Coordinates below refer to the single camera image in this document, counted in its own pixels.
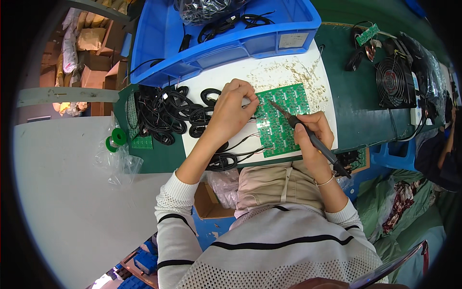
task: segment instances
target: cooling fan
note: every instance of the cooling fan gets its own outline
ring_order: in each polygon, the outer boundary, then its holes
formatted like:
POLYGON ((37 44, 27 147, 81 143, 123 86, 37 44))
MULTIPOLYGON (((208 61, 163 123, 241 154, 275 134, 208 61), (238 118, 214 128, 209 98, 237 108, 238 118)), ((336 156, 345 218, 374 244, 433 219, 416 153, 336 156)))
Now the cooling fan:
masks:
POLYGON ((399 56, 386 57, 376 65, 377 88, 383 108, 416 107, 411 70, 399 56))

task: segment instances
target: bag of cables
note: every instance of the bag of cables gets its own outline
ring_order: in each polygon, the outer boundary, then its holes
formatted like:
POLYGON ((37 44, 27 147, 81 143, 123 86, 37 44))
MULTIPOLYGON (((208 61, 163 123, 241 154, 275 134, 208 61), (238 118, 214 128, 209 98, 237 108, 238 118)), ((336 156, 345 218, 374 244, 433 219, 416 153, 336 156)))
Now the bag of cables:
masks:
POLYGON ((186 25, 214 22, 235 12, 250 0, 175 0, 174 7, 186 25))

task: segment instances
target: woman's right hand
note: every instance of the woman's right hand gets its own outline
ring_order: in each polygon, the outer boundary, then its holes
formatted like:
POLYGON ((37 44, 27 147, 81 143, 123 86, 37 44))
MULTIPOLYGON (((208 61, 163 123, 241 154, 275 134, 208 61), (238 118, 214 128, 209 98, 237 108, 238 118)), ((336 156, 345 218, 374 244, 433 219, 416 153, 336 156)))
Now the woman's right hand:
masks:
MULTIPOLYGON (((328 149, 332 148, 334 134, 330 130, 324 112, 318 111, 308 115, 297 115, 297 118, 308 126, 328 149)), ((297 123, 295 126, 294 138, 295 143, 298 144, 302 150, 303 162, 315 180, 320 184, 329 181, 332 177, 332 171, 330 170, 328 161, 326 157, 313 146, 301 123, 297 123)))

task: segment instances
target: white sweater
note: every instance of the white sweater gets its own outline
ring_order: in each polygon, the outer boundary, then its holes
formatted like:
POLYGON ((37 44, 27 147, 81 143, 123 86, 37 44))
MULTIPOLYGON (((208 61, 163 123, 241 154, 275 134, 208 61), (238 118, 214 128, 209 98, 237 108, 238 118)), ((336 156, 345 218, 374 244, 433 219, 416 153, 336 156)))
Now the white sweater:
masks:
POLYGON ((350 201, 337 213, 294 203, 251 208, 202 252, 191 217, 197 185, 173 173, 157 196, 162 289, 283 289, 315 277, 351 282, 382 264, 350 201))

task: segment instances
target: blue tray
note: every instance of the blue tray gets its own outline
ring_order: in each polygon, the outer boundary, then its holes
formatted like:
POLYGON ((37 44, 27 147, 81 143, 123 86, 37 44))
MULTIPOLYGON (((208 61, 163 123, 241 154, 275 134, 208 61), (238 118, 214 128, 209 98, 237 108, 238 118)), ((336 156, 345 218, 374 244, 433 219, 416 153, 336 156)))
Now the blue tray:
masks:
POLYGON ((165 86, 197 76, 205 68, 247 57, 266 58, 304 53, 310 47, 321 18, 308 0, 251 0, 240 13, 264 14, 275 24, 234 29, 198 44, 203 26, 186 26, 192 38, 188 49, 178 52, 183 39, 182 20, 173 0, 146 0, 136 32, 130 70, 154 58, 165 58, 150 67, 145 63, 131 74, 131 82, 165 86))

